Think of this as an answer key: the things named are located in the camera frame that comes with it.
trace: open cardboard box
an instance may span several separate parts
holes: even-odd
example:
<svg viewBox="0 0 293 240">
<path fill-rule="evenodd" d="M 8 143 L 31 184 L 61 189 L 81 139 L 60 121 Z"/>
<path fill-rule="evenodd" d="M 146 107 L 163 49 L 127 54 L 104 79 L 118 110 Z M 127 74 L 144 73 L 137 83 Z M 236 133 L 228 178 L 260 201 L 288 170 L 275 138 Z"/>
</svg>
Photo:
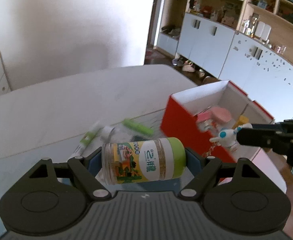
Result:
<svg viewBox="0 0 293 240">
<path fill-rule="evenodd" d="M 209 139 L 213 136 L 209 131 L 201 132 L 198 129 L 195 115 L 209 106 L 220 106 L 230 111 L 233 119 L 225 128 L 232 128 L 241 114 L 249 118 L 250 123 L 274 122 L 273 116 L 251 101 L 234 83 L 220 81 L 172 94 L 163 116 L 162 131 L 168 137 L 180 139 L 184 147 L 190 147 L 200 155 L 205 154 L 212 146 Z M 240 146 L 237 151 L 230 153 L 222 146 L 217 146 L 211 155 L 223 162 L 236 162 L 240 157 L 253 160 L 259 150 L 259 147 Z"/>
</svg>

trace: jar label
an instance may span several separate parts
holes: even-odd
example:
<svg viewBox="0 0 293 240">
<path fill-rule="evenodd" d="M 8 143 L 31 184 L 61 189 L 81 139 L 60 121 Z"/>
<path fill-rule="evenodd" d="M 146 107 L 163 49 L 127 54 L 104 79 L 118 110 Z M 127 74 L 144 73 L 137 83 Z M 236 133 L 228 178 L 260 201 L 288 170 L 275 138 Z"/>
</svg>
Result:
<svg viewBox="0 0 293 240">
<path fill-rule="evenodd" d="M 113 145 L 115 173 L 119 184 L 160 179 L 160 160 L 154 141 Z"/>
</svg>

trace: wooden floor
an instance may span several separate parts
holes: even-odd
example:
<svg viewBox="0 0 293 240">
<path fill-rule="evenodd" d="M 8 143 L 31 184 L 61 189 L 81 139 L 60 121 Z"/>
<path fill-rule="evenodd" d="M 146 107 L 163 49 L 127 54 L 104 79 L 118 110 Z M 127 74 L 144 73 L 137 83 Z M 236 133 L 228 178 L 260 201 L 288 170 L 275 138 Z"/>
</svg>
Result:
<svg viewBox="0 0 293 240">
<path fill-rule="evenodd" d="M 145 64 L 166 64 L 172 66 L 171 59 L 167 57 L 149 57 L 145 60 Z M 196 73 L 182 72 L 180 67 L 174 67 L 177 71 L 184 74 L 191 81 L 195 82 L 198 85 L 201 85 L 201 81 L 197 77 Z M 284 227 L 284 232 L 293 239 L 293 175 L 291 173 L 290 167 L 287 165 L 286 160 L 283 156 L 277 155 L 273 152 L 268 153 L 268 156 L 271 158 L 275 166 L 280 171 L 282 177 L 284 178 L 287 184 L 287 196 L 291 201 L 291 214 L 288 218 L 288 221 Z"/>
</svg>

